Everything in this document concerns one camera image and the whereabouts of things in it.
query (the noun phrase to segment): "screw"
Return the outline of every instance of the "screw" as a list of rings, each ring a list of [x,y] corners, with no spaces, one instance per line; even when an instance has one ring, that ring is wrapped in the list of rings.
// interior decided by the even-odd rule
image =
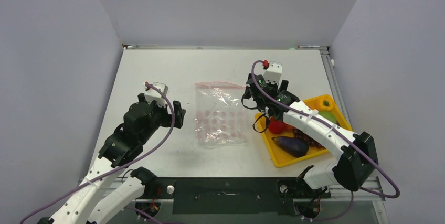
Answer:
[[[281,185],[280,186],[280,192],[284,193],[288,189],[287,185]]]
[[[172,194],[175,191],[175,187],[172,185],[167,186],[167,193]]]

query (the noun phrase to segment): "plastic bag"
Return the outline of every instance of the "plastic bag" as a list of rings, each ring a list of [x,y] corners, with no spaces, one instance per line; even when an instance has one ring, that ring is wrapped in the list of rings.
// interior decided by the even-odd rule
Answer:
[[[241,104],[245,88],[229,82],[195,83],[195,132],[198,145],[214,147],[243,144],[249,125]]]

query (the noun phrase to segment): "white tabletop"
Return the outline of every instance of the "white tabletop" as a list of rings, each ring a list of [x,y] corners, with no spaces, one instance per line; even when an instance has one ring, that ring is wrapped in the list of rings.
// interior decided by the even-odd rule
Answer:
[[[258,59],[281,62],[282,79],[289,80],[288,90],[300,99],[332,95],[318,50],[125,50],[93,159],[105,139],[122,123],[129,106],[137,102],[137,95],[143,92],[142,83],[148,81],[168,85],[168,98],[180,101],[187,112],[182,129],[175,129],[164,145],[130,168],[144,166],[158,177],[288,177],[298,175],[311,164],[333,161],[330,154],[324,154],[276,168],[258,133],[246,145],[213,149],[197,145],[194,84],[227,81],[244,85],[252,63]],[[258,66],[256,73],[263,70]],[[166,132],[159,128],[144,145],[144,151],[155,146]]]

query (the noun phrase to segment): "robotic arm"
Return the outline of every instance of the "robotic arm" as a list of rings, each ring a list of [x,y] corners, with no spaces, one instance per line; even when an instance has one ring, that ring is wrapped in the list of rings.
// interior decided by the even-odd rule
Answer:
[[[50,218],[42,218],[38,224],[85,224],[87,221],[106,223],[131,200],[141,196],[145,185],[156,178],[150,171],[140,167],[131,173],[130,178],[122,186],[101,201],[105,190],[124,169],[91,182],[101,174],[133,161],[142,153],[143,145],[160,126],[170,127],[172,116],[168,114],[165,100],[149,86],[145,84],[145,93],[137,96],[139,102],[130,106],[124,115],[124,122],[114,130],[99,150],[98,157],[82,181],[82,184],[90,183],[90,185],[73,193],[57,212]],[[167,94],[167,85],[155,82],[152,86],[164,95]],[[178,101],[173,102],[173,108],[174,126],[181,128],[185,110]]]
[[[265,61],[263,66],[264,76],[255,75],[253,78],[249,74],[242,98],[253,98],[257,104],[255,109],[265,114],[266,123],[273,116],[276,120],[296,127],[323,145],[338,160],[323,167],[309,166],[299,179],[303,179],[312,190],[340,184],[350,191],[358,191],[373,172],[374,166],[344,139],[348,139],[378,164],[372,136],[366,132],[358,135],[318,116],[317,110],[311,110],[296,95],[286,90],[288,81],[282,80],[279,85],[282,73],[280,63]]]

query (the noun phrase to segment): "gray wall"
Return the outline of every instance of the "gray wall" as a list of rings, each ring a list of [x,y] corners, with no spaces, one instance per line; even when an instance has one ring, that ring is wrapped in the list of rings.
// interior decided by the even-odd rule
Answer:
[[[0,6],[0,222],[18,223],[83,176],[122,46],[99,0]]]
[[[444,13],[445,0],[357,0],[331,48],[353,128],[400,186],[391,223],[443,223]]]
[[[126,44],[330,45],[356,0],[100,0]]]

